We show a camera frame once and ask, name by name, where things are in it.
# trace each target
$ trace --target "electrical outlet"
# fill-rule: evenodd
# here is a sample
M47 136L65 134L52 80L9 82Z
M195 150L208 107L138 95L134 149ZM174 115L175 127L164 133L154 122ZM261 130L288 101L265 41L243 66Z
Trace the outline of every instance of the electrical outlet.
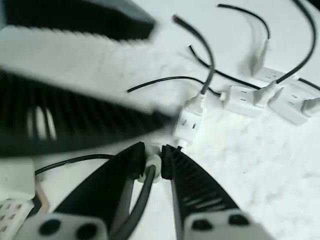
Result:
M183 109L175 125L174 136L178 139L192 142L196 136L203 116Z
M31 201L1 201L0 239L12 240L33 207L34 205Z
M223 101L223 107L231 112L257 117L264 108L255 105L256 90L243 86L230 86L227 92L222 92L220 100Z
M290 87L280 89L269 101L269 107L296 125L302 125L309 117L303 114L306 99L293 93Z
M284 72L281 72L269 67L261 67L259 70L253 72L253 77L255 79L259 79L268 83L281 78L283 75L285 75ZM289 77L286 81L290 81L290 80L294 81L296 79L297 77L293 75Z

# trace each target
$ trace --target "white surface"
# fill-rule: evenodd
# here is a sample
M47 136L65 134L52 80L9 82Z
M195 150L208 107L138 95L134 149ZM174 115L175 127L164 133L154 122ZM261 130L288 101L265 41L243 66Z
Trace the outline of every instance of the white surface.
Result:
M40 227L50 220L58 220L60 222L59 229L54 234L41 235L39 233ZM77 230L85 224L96 226L96 235L91 237L91 240L108 240L107 228L100 219L57 213L37 214L28 218L17 233L15 240L78 240L76 237Z
M265 109L264 107L256 106L256 93L256 90L246 86L230 86L220 99L223 100L225 109L255 118Z
M0 201L31 200L34 196L35 168L32 159L0 159Z
M0 201L0 239L12 240L34 204L31 201Z
M205 79L208 71L190 57L186 47L193 44L203 58L206 58L205 51L193 36L172 23L171 16L178 13L208 39L219 70L261 87L266 85L250 78L251 62L256 53L254 47L260 47L266 37L257 20L215 8L220 3L217 0L135 2L159 21L157 31L147 45L128 44L120 49L117 43L110 46L102 37L70 36L61 32L56 35L44 35L40 31L22 33L8 28L0 32L0 63L46 75L57 85L103 95L122 93L125 96L129 87L160 77L186 75ZM290 0L223 2L250 9L267 20L272 31L270 67L289 71L306 55L311 42L310 29ZM309 9L320 30L320 14L312 7ZM311 61L298 74L320 85L319 62L318 47ZM234 85L216 75L211 87L221 91L231 84ZM304 88L319 97L320 93L308 86ZM148 86L131 95L170 107L182 105L199 90L199 85L188 80L174 80ZM319 239L320 120L311 118L307 124L297 127L270 109L251 119L224 110L219 99L211 95L207 96L206 106L207 114L198 141L185 152L277 240ZM139 140L147 139L166 142L165 137L155 134ZM115 154L134 142L46 156L36 165L41 167L89 153ZM46 173L42 186L51 210L103 162L101 159L81 162ZM135 196L140 187L141 184L135 185ZM154 185L149 205L132 239L175 239L168 182Z

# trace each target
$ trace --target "white tabletop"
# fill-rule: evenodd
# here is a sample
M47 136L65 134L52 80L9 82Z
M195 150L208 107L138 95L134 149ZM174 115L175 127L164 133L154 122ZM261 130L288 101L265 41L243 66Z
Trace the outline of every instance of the white tabletop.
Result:
M179 14L197 27L209 41L217 69L242 80L265 86L250 77L250 59L266 39L256 19L239 12L216 8L217 0L135 0L159 25L151 42L110 43L92 35L7 27L0 32L0 64L47 77L68 88L127 99L125 90L161 77L192 76L205 79L207 70L187 51L193 44L207 59L201 44L171 21ZM307 21L290 0L225 0L263 16L271 34L268 66L289 71L309 50L311 33ZM306 3L320 32L320 13ZM320 47L299 75L320 86ZM211 87L217 91L234 84L218 75ZM297 83L309 94L320 92ZM137 90L137 101L169 107L181 105L200 86L188 80L158 83ZM320 238L320 119L295 126L271 109L252 119L222 108L209 95L204 124L185 153L208 171L234 201L277 240ZM116 154L137 141L166 144L170 136L151 134L126 143L90 151L59 154L35 161L37 168L49 163L92 153ZM53 169L44 174L42 186L54 208L104 161L91 160ZM141 185L134 186L134 196ZM153 186L145 214L132 239L175 239L170 184Z

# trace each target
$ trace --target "white plug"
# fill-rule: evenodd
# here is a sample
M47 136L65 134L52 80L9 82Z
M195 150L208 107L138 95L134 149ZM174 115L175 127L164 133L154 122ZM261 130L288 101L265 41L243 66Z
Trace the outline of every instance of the white plug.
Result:
M183 105L173 130L179 147L185 148L194 141L206 113L205 99L205 94L198 93Z
M320 97L305 100L301 111L307 117L320 117Z
M255 90L254 105L258 108L265 108L270 98L272 98L281 88L282 84L278 84L277 81L274 80L267 86Z
M263 49L261 51L261 54L260 54L259 58L257 59L255 65L253 66L253 69L252 69L252 75L253 76L259 75L259 73L265 67L266 58L267 58L267 54L268 54L269 50L270 50L270 39L267 39L264 42L264 46L263 46Z

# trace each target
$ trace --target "cable jacket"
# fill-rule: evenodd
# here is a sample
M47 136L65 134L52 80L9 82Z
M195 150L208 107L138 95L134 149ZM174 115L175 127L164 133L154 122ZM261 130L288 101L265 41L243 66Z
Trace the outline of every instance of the cable jacket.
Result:
M315 22L314 22L312 16L310 15L310 13L308 12L308 10L305 8L305 6L299 0L292 0L292 1L301 10L301 12L304 14L305 18L308 20L308 22L310 24L311 32L312 32L312 43L311 43L311 47L310 47L310 50L309 50L307 56L302 60L302 62L300 62L294 69L292 69L291 71L287 72L285 75L283 75L282 77L277 79L276 80L277 84L283 82L284 80L286 80L287 78L291 77L293 74L298 72L309 61L309 59L311 58L311 56L313 55L313 53L315 51L317 39L318 39Z
M42 174L48 170L51 170L51 169L54 169L57 167L61 167L66 164L72 164L72 163L77 163L77 162L81 162L81 161L85 161L85 160L92 160L92 159L110 159L112 157L113 157L113 155L110 155L110 154L91 154L91 155L79 156L79 157L56 162L51 165L42 167L42 168L35 171L35 175Z
M148 202L152 183L156 174L156 167L149 166L145 170L145 181L139 197L130 216L121 224L121 226L109 236L110 240L127 240L138 225Z
M257 18L257 19L260 20L260 22L262 22L262 24L264 25L265 30L266 30L267 38L268 38L268 39L271 39L271 31L270 31L270 28L269 28L267 22L266 22L261 16L259 16L258 14L254 13L254 12L252 12L252 11L249 11L249 10L247 10L247 9L238 7L238 6L234 6L234 5L228 5L228 4L221 4L221 3L220 3L220 4L217 5L217 7L218 7L218 8L225 8L225 9L232 9L232 10L240 11L240 12L249 14L249 15Z
M209 68L209 74L206 78L206 81L202 87L202 90L200 91L201 94L205 94L207 90L209 89L210 83L212 81L212 78L215 74L215 61L214 61L214 55L211 51L211 48L209 47L209 44L205 40L205 38L191 25L189 25L187 22L182 20L180 17L177 15L173 16L173 21L181 26L182 28L186 29L189 31L191 34L193 34L198 40L203 44L204 48L206 49L208 55L209 55L209 60L210 60L210 68Z
M140 85L137 85L137 86L134 86L132 88L129 88L126 92L127 93L131 93L135 90L138 90L138 89L141 89L141 88L144 88L146 86L149 86L149 85L152 85L152 84L157 84L157 83L160 83L160 82L165 82L165 81L169 81L169 80L176 80L176 79L189 79L189 80L193 80L193 81L196 81L200 84L205 84L203 81L199 80L199 79L196 79L194 77L191 77L191 76L170 76L170 77L164 77L164 78L160 78L160 79L156 79L156 80L153 80L153 81L148 81L148 82L145 82L145 83L142 83ZM214 95L214 96L217 96L217 97L220 97L220 93L218 92L215 92L214 90L212 90L210 87L208 88L208 90Z
M205 62L197 55L197 53L196 53L196 51L194 50L194 48L192 47L192 45L189 45L188 48L189 48L190 52L192 53L193 57L194 57L202 66L204 66L204 67L206 67L206 68L209 68L209 65L208 65L207 63L205 63ZM227 74L225 74L225 73L223 73L223 72L221 72L221 71L219 71L219 70L217 70L217 69L215 70L215 72L216 72L217 74L219 74L220 76L222 76L222 77L224 77L224 78L227 78L227 79L229 79L229 80L232 80L232 81L234 81L234 82L236 82L236 83L243 84L243 85L245 85L245 86L248 86L248 87L250 87L250 88L257 89L257 90L260 89L260 87L258 87L258 86L256 86L256 85L253 85L253 84L248 83L248 82L246 82L246 81L242 81L242 80L237 79L237 78L235 78L235 77L233 77L233 76L229 76L229 75L227 75Z

